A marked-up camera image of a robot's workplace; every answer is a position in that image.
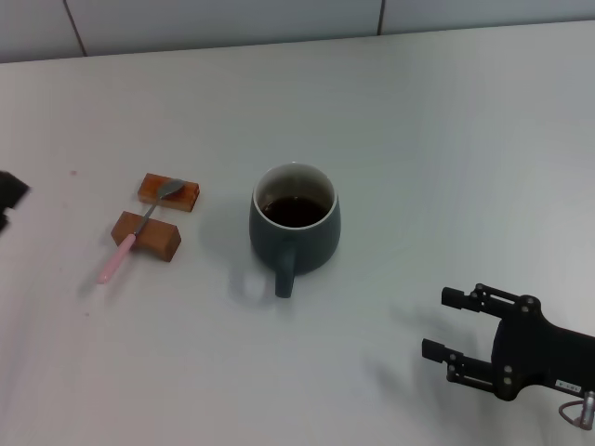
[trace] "coffee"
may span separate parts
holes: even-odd
[[[262,213],[278,225],[304,228],[322,220],[328,209],[308,198],[284,197],[266,204]]]

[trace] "orange wooden block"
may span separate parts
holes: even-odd
[[[139,200],[143,203],[153,204],[157,200],[157,190],[170,177],[161,177],[155,174],[147,174],[139,189]],[[179,192],[169,195],[161,202],[160,206],[171,207],[179,211],[190,212],[194,208],[198,194],[201,192],[198,184],[184,181],[184,187]]]
[[[128,234],[134,232],[141,220],[142,216],[124,211],[112,229],[115,244],[119,245]],[[147,249],[165,262],[170,262],[181,241],[177,226],[149,218],[132,247]]]

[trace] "white table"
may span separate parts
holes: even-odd
[[[33,187],[0,237],[0,444],[593,444],[532,387],[449,384],[427,337],[489,360],[483,282],[595,335],[595,22],[0,66],[2,167]],[[343,233],[271,296],[252,186],[319,166]],[[182,245],[93,284],[147,172]]]

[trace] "gray mug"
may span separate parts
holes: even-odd
[[[275,271],[275,294],[290,297],[294,277],[323,265],[341,233],[338,197],[316,167],[291,163],[273,167],[258,182],[250,207],[250,241]]]

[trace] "robotic arm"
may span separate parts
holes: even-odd
[[[595,414],[594,337],[549,323],[536,297],[512,295],[482,284],[477,284],[469,295],[444,288],[442,303],[447,307],[482,311],[501,319],[491,362],[468,358],[442,344],[423,340],[422,356],[440,363],[445,361],[448,381],[494,393],[505,401],[514,400],[527,386],[553,388],[582,399],[561,406],[561,416],[582,429],[592,429]],[[583,412],[580,418],[572,420],[563,410],[576,404],[583,405]]]

